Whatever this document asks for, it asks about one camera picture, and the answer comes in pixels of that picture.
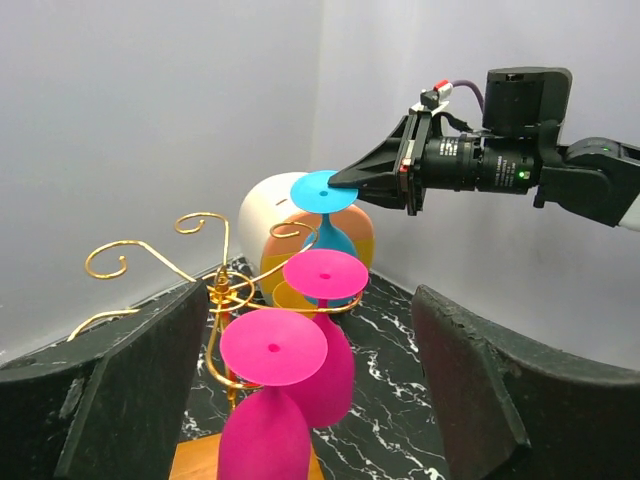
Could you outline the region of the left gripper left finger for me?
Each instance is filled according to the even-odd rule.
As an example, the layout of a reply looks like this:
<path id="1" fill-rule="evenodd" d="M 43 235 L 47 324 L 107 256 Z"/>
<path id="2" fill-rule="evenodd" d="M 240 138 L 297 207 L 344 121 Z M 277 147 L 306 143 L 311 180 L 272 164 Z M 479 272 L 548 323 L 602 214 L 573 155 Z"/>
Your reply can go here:
<path id="1" fill-rule="evenodd" d="M 207 317 L 192 283 L 2 366 L 2 478 L 168 478 Z"/>

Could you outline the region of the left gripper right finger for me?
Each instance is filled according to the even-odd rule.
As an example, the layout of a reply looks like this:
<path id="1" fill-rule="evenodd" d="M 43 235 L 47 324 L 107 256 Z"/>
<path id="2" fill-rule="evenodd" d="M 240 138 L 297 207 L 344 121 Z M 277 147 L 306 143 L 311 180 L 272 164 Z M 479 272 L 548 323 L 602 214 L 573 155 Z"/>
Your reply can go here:
<path id="1" fill-rule="evenodd" d="M 425 285 L 411 319 L 451 478 L 638 478 L 638 371 L 549 347 Z"/>

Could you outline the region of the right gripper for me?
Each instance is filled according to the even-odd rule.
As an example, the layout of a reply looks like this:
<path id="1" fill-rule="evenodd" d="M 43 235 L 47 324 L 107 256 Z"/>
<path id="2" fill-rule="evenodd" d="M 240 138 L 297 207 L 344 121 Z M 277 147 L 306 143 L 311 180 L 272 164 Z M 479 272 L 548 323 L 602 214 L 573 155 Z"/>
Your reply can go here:
<path id="1" fill-rule="evenodd" d="M 415 216 L 428 189 L 523 195 L 538 184 L 533 140 L 472 132 L 444 136 L 442 117 L 403 116 L 379 145 L 332 175 L 328 185 L 358 189 L 359 200 Z"/>

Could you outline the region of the blue wine glass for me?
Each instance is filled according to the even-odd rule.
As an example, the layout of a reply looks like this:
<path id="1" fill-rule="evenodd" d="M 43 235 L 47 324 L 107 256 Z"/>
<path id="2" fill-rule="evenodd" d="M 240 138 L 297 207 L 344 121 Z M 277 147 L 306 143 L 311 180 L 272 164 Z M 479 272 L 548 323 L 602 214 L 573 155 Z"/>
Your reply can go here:
<path id="1" fill-rule="evenodd" d="M 356 189 L 336 189 L 329 186 L 334 170 L 319 170 L 303 175 L 291 187 L 290 196 L 296 207 L 321 216 L 317 234 L 310 234 L 304 246 L 315 241 L 313 249 L 330 249 L 358 257 L 353 241 L 331 220 L 331 215 L 345 210 L 357 199 Z"/>

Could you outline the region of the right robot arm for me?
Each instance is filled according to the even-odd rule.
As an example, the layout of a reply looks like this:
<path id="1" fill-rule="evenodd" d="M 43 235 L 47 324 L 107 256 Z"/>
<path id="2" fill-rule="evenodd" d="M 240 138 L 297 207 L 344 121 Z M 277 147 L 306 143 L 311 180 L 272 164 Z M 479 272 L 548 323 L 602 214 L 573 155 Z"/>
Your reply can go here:
<path id="1" fill-rule="evenodd" d="M 414 216 L 427 190 L 524 195 L 555 203 L 610 227 L 639 228 L 639 150 L 604 137 L 562 145 L 572 74 L 560 67 L 488 71 L 475 94 L 482 126 L 447 111 L 460 81 L 443 80 L 420 93 L 376 148 L 332 175 L 332 188 L 355 189 L 360 200 Z"/>

